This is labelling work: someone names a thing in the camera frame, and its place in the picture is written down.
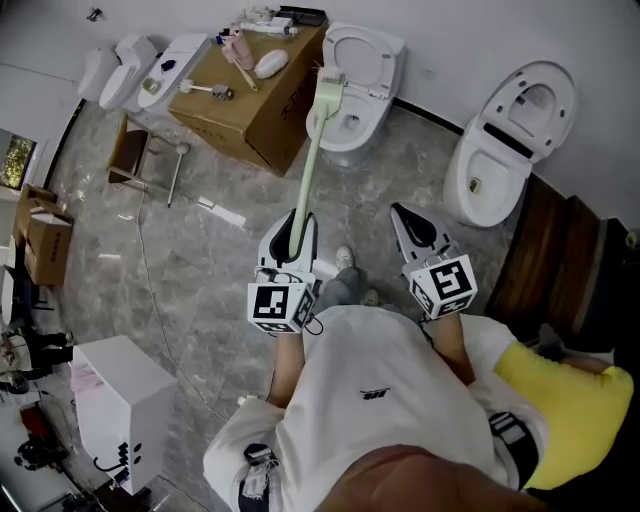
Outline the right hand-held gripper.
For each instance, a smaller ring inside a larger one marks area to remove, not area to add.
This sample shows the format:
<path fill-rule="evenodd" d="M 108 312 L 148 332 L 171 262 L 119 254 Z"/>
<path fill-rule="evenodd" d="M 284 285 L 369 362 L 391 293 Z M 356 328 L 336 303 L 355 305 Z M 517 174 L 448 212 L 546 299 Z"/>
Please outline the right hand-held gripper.
<path fill-rule="evenodd" d="M 395 202 L 390 216 L 402 256 L 413 261 L 406 263 L 402 272 L 408 279 L 411 295 L 426 316 L 437 320 L 466 309 L 477 294 L 469 256 L 450 244 L 422 257 L 429 248 L 452 241 L 440 212 L 432 207 Z"/>

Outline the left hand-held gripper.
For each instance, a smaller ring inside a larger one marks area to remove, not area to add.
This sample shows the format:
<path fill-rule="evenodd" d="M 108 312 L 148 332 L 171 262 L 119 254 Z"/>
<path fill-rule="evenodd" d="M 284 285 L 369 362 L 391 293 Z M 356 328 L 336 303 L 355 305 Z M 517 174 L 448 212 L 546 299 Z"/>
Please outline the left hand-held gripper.
<path fill-rule="evenodd" d="M 290 256 L 289 242 L 296 210 L 276 221 L 258 246 L 255 280 L 247 289 L 247 320 L 268 334 L 301 334 L 317 300 L 318 223 L 308 215 L 298 258 Z"/>

